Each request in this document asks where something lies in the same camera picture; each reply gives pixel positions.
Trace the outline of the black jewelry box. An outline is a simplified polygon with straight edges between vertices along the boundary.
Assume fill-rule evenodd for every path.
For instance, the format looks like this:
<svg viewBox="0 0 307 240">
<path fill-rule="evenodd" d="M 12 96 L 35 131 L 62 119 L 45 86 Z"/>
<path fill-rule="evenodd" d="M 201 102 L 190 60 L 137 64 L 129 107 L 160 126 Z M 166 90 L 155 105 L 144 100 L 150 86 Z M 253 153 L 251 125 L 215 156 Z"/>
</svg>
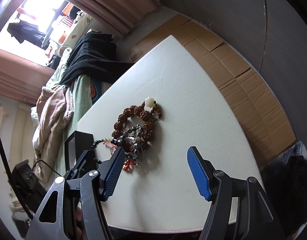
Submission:
<svg viewBox="0 0 307 240">
<path fill-rule="evenodd" d="M 65 167 L 68 172 L 74 167 L 84 150 L 91 148 L 94 137 L 90 133 L 74 131 L 64 143 Z"/>
</svg>

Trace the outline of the beige pink crumpled quilt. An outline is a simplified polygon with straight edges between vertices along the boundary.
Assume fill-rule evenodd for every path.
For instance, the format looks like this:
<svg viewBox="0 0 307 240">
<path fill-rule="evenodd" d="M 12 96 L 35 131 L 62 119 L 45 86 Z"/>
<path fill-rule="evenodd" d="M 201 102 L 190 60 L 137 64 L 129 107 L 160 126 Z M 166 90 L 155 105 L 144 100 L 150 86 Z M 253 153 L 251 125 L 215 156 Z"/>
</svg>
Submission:
<svg viewBox="0 0 307 240">
<path fill-rule="evenodd" d="M 36 111 L 38 126 L 34 132 L 32 144 L 35 150 L 34 160 L 38 164 L 34 173 L 39 180 L 47 183 L 51 169 L 63 138 L 63 130 L 74 115 L 73 96 L 69 88 L 58 85 L 54 88 L 43 87 L 37 100 Z"/>
</svg>

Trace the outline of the green bed sheet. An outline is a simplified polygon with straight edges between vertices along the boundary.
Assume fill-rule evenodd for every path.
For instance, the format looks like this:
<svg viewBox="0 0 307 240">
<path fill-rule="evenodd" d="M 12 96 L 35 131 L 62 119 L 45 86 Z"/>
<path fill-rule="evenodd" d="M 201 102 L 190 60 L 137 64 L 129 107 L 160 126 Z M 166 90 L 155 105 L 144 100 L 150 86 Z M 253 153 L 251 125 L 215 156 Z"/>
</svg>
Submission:
<svg viewBox="0 0 307 240">
<path fill-rule="evenodd" d="M 58 67 L 48 80 L 46 87 L 54 88 L 60 84 L 61 78 L 67 69 L 67 61 L 71 51 L 71 48 L 64 50 Z M 74 131 L 77 130 L 77 123 L 92 106 L 90 96 L 90 77 L 81 75 L 68 88 L 73 97 L 74 114 L 68 125 L 56 136 L 56 142 L 59 148 L 55 153 L 53 153 L 50 164 L 60 175 L 64 175 L 66 173 L 64 142 Z"/>
</svg>

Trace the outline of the flattened cardboard sheet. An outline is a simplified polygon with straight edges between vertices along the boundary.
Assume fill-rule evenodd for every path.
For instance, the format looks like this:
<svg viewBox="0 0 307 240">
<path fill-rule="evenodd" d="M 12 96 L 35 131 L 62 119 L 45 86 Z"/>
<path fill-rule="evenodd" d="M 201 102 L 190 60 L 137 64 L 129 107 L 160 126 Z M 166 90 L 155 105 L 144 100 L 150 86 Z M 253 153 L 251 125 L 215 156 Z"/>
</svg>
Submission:
<svg viewBox="0 0 307 240">
<path fill-rule="evenodd" d="M 172 35 L 197 60 L 234 112 L 262 167 L 296 143 L 288 117 L 261 76 L 229 45 L 177 14 L 128 50 L 137 62 Z"/>
</svg>

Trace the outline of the pink curtain left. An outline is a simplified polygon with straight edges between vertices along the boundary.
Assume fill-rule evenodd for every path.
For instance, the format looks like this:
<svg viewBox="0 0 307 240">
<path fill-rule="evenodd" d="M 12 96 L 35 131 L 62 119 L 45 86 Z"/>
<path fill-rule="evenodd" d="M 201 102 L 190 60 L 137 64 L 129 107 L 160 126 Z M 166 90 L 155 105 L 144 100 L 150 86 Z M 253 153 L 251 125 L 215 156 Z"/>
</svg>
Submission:
<svg viewBox="0 0 307 240">
<path fill-rule="evenodd" d="M 35 105 L 54 70 L 0 49 L 0 95 Z"/>
</svg>

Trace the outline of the black knitted blanket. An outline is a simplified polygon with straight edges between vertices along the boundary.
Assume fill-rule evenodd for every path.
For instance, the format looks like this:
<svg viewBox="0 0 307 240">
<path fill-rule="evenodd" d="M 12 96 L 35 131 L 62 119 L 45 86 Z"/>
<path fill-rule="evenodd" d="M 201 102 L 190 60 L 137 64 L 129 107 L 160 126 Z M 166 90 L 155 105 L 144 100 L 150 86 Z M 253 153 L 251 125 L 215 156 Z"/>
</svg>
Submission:
<svg viewBox="0 0 307 240">
<path fill-rule="evenodd" d="M 133 63 L 118 61 L 111 34 L 91 31 L 75 44 L 60 84 L 69 86 L 81 75 L 113 84 L 132 66 Z"/>
</svg>

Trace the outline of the floral pillow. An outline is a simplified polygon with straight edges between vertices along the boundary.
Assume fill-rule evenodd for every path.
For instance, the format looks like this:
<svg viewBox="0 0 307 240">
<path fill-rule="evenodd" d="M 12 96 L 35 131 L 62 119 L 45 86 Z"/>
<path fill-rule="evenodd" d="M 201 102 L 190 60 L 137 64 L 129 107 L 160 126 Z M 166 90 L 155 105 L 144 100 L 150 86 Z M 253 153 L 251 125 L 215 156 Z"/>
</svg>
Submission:
<svg viewBox="0 0 307 240">
<path fill-rule="evenodd" d="M 73 25 L 69 29 L 69 33 L 62 46 L 64 48 L 74 48 L 80 37 L 87 31 L 89 24 L 92 22 L 92 16 L 84 11 L 79 11 L 74 20 Z"/>
</svg>

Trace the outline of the black hanging jacket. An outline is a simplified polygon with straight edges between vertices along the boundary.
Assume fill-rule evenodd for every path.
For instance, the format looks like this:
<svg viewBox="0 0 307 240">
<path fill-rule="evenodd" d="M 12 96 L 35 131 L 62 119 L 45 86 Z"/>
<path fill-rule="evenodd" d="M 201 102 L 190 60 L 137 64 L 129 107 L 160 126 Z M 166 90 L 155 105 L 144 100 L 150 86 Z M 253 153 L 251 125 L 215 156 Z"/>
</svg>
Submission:
<svg viewBox="0 0 307 240">
<path fill-rule="evenodd" d="M 38 26 L 23 20 L 11 22 L 7 27 L 8 33 L 19 43 L 25 40 L 33 45 L 41 47 L 45 38 L 45 33 L 39 31 Z"/>
</svg>

